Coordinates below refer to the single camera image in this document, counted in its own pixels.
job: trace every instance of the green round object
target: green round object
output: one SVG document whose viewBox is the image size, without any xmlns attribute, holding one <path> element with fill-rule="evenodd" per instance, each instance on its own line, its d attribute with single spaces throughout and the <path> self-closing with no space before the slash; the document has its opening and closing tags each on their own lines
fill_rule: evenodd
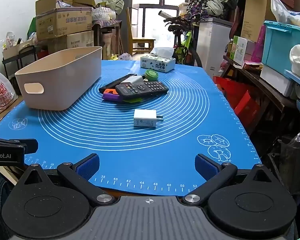
<svg viewBox="0 0 300 240">
<path fill-rule="evenodd" d="M 157 81 L 158 76 L 158 73 L 152 69 L 147 69 L 145 72 L 145 77 L 148 81 Z"/>
</svg>

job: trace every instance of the black disc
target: black disc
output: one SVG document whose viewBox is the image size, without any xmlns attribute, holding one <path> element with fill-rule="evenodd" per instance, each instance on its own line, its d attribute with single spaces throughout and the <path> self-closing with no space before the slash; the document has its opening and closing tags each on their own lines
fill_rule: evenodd
<svg viewBox="0 0 300 240">
<path fill-rule="evenodd" d="M 227 233 L 248 239 L 268 239 L 284 234 L 296 214 L 290 194 L 272 183 L 253 181 L 214 192 L 208 216 Z"/>
<path fill-rule="evenodd" d="M 65 187 L 28 185 L 15 191 L 2 208 L 7 226 L 17 235 L 29 239 L 58 238 L 78 228 L 89 215 L 88 200 Z"/>
</svg>

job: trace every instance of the silver screw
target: silver screw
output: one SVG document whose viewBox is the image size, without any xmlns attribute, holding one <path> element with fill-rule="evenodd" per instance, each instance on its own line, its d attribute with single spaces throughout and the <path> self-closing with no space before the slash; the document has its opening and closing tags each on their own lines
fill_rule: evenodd
<svg viewBox="0 0 300 240">
<path fill-rule="evenodd" d="M 190 194 L 190 195 L 185 196 L 185 200 L 190 203 L 196 203 L 200 200 L 200 197 L 195 194 Z"/>
<path fill-rule="evenodd" d="M 99 202 L 106 203 L 106 202 L 109 202 L 110 200 L 112 200 L 112 197 L 108 194 L 101 194 L 101 195 L 97 196 L 97 200 Z"/>
</svg>

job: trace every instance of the blue silicone mat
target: blue silicone mat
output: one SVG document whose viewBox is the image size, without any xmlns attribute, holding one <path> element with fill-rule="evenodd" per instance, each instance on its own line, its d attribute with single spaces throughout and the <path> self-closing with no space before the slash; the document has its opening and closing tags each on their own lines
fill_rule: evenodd
<svg viewBox="0 0 300 240">
<path fill-rule="evenodd" d="M 194 168 L 199 153 L 239 169 L 260 163 L 234 111 L 202 68 L 176 65 L 159 73 L 170 89 L 167 95 L 133 104 L 101 99 L 98 88 L 145 70 L 139 61 L 102 61 L 101 78 L 70 108 L 36 110 L 22 102 L 0 122 L 0 138 L 37 139 L 37 153 L 26 155 L 25 162 L 45 169 L 97 153 L 100 169 L 91 183 L 153 195 L 182 196 L 204 183 Z M 135 109 L 156 109 L 164 122 L 155 129 L 134 127 Z"/>
</svg>

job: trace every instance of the bicycle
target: bicycle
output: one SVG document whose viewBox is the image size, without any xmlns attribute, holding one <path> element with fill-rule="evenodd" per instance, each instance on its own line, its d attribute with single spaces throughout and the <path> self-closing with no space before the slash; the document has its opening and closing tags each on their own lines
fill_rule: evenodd
<svg viewBox="0 0 300 240">
<path fill-rule="evenodd" d="M 164 17 L 164 22 L 168 27 L 168 31 L 172 32 L 177 37 L 177 43 L 174 45 L 173 58 L 176 59 L 176 64 L 194 66 L 195 62 L 198 67 L 202 67 L 202 62 L 197 51 L 193 48 L 192 31 L 193 22 L 201 19 L 201 14 L 197 13 L 189 18 L 181 18 L 180 16 L 171 17 L 170 15 L 160 11 L 159 15 Z M 183 41 L 181 41 L 181 35 L 185 35 Z"/>
</svg>

